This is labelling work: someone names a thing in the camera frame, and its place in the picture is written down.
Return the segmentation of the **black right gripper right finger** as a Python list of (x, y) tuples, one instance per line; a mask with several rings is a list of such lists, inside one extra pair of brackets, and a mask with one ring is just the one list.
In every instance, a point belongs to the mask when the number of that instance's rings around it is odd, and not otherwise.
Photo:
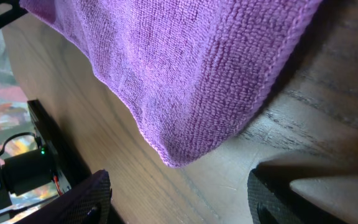
[(249, 173), (247, 193), (254, 224), (345, 224), (258, 169)]

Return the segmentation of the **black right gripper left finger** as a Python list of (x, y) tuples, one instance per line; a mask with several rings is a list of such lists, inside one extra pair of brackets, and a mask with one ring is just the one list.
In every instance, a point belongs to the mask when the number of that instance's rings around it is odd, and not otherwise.
[(109, 174), (99, 170), (17, 224), (105, 224), (110, 204)]

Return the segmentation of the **purple microfiber cloth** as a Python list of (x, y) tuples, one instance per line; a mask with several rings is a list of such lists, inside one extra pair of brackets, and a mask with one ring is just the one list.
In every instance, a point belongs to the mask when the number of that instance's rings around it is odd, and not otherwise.
[(262, 106), (320, 0), (23, 0), (129, 108), (169, 167), (241, 131)]

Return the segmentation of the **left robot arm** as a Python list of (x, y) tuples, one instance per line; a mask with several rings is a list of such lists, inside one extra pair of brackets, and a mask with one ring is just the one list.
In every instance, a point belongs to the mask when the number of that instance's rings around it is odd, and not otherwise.
[(21, 136), (32, 136), (36, 149), (4, 159), (0, 163), (0, 210), (12, 205), (10, 195), (20, 196), (53, 180), (56, 165), (53, 154), (34, 133), (19, 133), (9, 137), (0, 150), (5, 153), (7, 144)]

